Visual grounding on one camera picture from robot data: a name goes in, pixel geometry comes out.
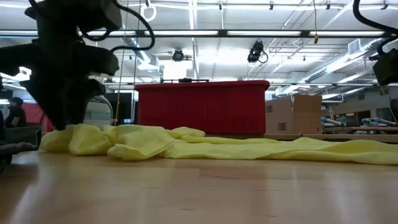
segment yellow cloth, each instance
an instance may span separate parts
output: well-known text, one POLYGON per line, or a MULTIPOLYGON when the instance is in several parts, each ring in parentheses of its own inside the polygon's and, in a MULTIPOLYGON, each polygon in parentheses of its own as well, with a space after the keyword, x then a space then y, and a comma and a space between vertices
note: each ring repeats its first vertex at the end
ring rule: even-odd
POLYGON ((377 141, 326 142, 300 138, 292 142, 271 139, 206 138, 196 129, 122 125, 102 131, 87 124, 53 131, 42 139, 41 149, 71 152, 77 156, 108 155, 124 161, 154 156, 172 159, 295 159, 305 161, 398 164, 398 145, 377 141))

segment person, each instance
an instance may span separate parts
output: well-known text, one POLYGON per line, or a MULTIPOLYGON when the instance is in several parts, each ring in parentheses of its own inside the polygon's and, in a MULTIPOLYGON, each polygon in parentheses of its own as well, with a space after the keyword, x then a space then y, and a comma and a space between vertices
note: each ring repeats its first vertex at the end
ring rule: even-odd
POLYGON ((22 109, 22 104, 24 100, 19 97, 13 97, 10 100, 10 113, 9 116, 4 121, 6 128, 16 128, 26 126, 26 114, 24 109, 22 109))

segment wooden table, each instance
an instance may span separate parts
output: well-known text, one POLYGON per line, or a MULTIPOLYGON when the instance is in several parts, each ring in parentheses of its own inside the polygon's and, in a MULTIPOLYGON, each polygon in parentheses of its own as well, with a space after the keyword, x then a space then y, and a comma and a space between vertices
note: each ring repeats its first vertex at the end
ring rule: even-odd
POLYGON ((0 223, 397 223, 398 167, 20 154, 0 223))

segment red bin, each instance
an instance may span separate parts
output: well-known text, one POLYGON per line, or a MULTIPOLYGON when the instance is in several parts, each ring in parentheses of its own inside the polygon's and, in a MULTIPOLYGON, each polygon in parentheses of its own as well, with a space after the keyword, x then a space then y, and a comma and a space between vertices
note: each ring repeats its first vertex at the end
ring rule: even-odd
POLYGON ((269 82, 137 85, 138 124, 189 127, 207 134, 264 134, 269 82))

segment cardboard box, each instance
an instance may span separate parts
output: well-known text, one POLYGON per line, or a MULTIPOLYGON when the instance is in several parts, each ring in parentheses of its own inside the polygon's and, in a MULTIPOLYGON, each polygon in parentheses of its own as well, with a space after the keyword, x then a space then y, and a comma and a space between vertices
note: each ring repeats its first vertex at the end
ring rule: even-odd
POLYGON ((295 95, 266 102, 266 134, 321 134, 322 97, 295 95))

